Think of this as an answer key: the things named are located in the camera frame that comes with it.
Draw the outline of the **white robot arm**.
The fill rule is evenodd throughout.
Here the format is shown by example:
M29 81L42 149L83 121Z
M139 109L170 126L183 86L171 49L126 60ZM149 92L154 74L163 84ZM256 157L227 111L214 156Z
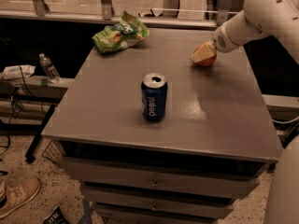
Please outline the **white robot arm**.
M299 63L299 1L245 0L243 9L198 46L192 60L201 66L252 41L274 36ZM285 146L274 173L264 224L299 224L299 134Z

